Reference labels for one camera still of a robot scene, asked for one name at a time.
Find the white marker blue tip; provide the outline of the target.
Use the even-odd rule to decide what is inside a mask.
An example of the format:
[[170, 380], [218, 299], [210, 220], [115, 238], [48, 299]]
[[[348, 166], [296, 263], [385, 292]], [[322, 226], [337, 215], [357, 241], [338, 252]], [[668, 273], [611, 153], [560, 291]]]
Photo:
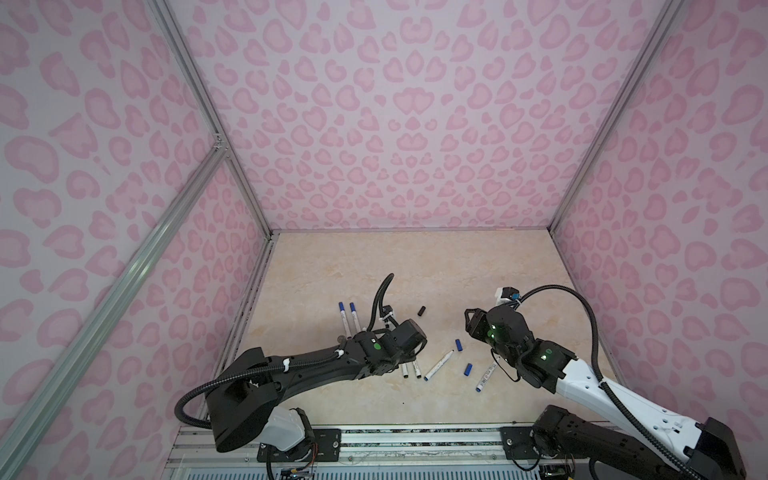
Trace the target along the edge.
[[426, 374], [423, 375], [423, 379], [425, 381], [430, 381], [441, 370], [441, 368], [452, 358], [454, 353], [455, 351], [453, 349], [446, 352], [440, 358], [440, 360], [435, 365], [433, 365], [432, 368]]

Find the white marker blue end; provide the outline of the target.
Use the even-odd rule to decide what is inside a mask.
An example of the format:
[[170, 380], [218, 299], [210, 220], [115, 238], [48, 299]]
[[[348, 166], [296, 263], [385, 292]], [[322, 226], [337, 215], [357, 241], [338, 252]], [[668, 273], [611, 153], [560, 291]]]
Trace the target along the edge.
[[358, 316], [358, 312], [357, 312], [355, 303], [354, 302], [350, 302], [349, 303], [349, 308], [350, 308], [350, 313], [351, 313], [353, 325], [355, 327], [356, 332], [363, 331], [363, 328], [362, 328], [360, 320], [359, 320], [359, 316]]

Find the white marker pen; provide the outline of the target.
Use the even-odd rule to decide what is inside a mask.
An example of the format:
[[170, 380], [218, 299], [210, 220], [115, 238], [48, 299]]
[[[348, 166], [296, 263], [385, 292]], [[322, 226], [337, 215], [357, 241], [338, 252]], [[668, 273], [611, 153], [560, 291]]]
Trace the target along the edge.
[[347, 319], [346, 309], [343, 302], [338, 303], [339, 312], [340, 312], [340, 318], [343, 325], [344, 333], [346, 338], [350, 338], [352, 336], [350, 324]]

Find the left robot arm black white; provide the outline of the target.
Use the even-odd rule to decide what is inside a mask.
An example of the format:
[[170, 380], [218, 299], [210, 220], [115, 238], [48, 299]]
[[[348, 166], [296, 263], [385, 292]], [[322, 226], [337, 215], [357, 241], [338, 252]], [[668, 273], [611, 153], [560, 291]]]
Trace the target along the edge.
[[328, 347], [292, 356], [241, 354], [205, 394], [216, 450], [236, 450], [261, 434], [285, 400], [334, 382], [383, 376], [413, 361], [426, 345], [413, 320], [393, 330], [362, 331]]

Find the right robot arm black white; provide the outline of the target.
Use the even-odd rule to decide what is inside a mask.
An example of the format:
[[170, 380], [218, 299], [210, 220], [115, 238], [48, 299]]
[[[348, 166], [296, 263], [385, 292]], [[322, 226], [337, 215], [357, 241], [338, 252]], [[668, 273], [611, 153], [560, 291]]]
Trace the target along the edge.
[[469, 336], [491, 347], [520, 379], [571, 400], [608, 421], [588, 422], [547, 406], [529, 437], [543, 456], [582, 456], [638, 479], [744, 479], [734, 432], [708, 418], [698, 422], [599, 376], [567, 348], [534, 336], [510, 304], [464, 313]]

